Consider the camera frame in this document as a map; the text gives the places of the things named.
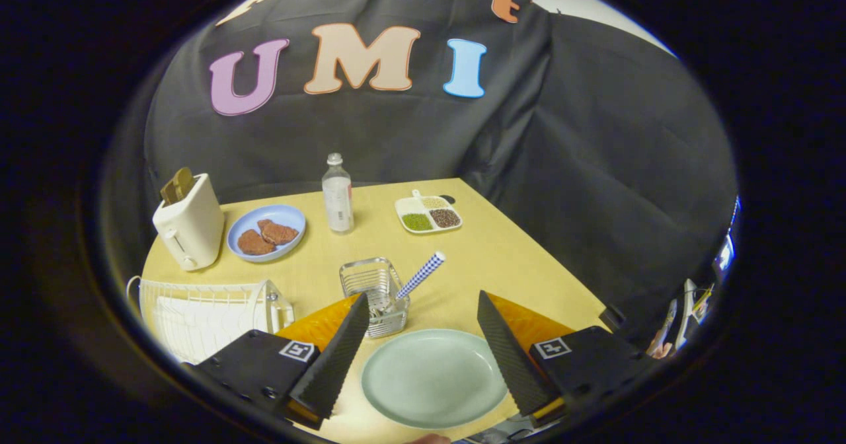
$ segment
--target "wire basket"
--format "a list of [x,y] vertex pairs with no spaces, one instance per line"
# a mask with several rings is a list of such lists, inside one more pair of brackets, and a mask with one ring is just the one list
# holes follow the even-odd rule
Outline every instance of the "wire basket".
[[402,287],[396,270],[386,258],[368,258],[344,264],[339,270],[344,296],[365,293],[369,302],[368,338],[392,335],[405,328],[408,318],[408,296],[394,299]]
[[142,279],[139,304],[144,323],[160,343],[177,360],[193,365],[249,330],[276,333],[294,319],[291,303],[271,281],[188,285]]

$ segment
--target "blue plate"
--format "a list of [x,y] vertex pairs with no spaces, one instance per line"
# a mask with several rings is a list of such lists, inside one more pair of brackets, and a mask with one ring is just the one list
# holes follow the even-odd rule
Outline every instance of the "blue plate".
[[[254,229],[256,233],[261,234],[262,231],[259,231],[258,222],[262,220],[271,220],[275,224],[293,227],[293,229],[299,231],[299,234],[288,244],[276,246],[276,250],[273,252],[267,252],[267,254],[260,256],[244,254],[244,252],[241,252],[241,248],[238,247],[238,238],[248,229]],[[297,244],[303,238],[303,234],[305,234],[305,216],[302,211],[287,204],[272,204],[254,209],[246,215],[241,216],[241,218],[238,218],[238,221],[229,228],[229,234],[226,236],[226,245],[229,246],[230,251],[234,252],[235,255],[243,260],[267,262],[269,260],[275,260],[275,258],[280,258],[290,252],[291,249],[296,248]]]

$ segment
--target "black cloth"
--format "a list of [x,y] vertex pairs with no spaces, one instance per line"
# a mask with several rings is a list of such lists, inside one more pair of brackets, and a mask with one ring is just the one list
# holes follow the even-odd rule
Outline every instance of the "black cloth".
[[[145,119],[124,122],[135,131],[115,148],[135,149],[148,210],[111,221],[150,231],[149,198],[181,167],[208,173],[224,203],[319,191],[335,151],[354,186],[460,176],[618,306],[628,319],[621,333],[647,344],[674,291],[716,254],[731,218],[737,184],[720,119],[669,53],[513,1],[517,23],[496,17],[490,0],[265,0],[215,26],[229,11],[218,13],[164,61]],[[365,44],[390,26],[419,30],[412,88],[353,89],[338,69],[338,92],[306,94],[319,44],[311,31],[334,22],[353,24]],[[249,93],[252,50],[278,38],[290,45],[272,98],[244,115],[215,112],[209,65],[244,52],[233,88]],[[442,88],[453,70],[450,38],[487,47],[481,98]],[[153,236],[144,237],[123,252],[134,257],[124,263],[136,263],[127,278]]]

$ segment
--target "divided tray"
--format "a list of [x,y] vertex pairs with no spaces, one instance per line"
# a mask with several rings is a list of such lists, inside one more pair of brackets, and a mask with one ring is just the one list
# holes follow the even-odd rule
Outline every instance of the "divided tray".
[[393,204],[399,223],[409,233],[440,233],[460,228],[463,224],[459,213],[444,198],[421,196],[417,190],[412,190],[411,194],[411,198],[401,198]]

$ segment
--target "white toaster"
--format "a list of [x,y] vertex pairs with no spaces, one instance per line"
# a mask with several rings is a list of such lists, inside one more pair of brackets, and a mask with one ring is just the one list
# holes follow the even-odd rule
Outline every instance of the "white toaster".
[[184,270],[211,266],[220,254],[223,236],[223,210],[208,173],[194,179],[188,196],[168,206],[161,202],[153,215],[159,236]]

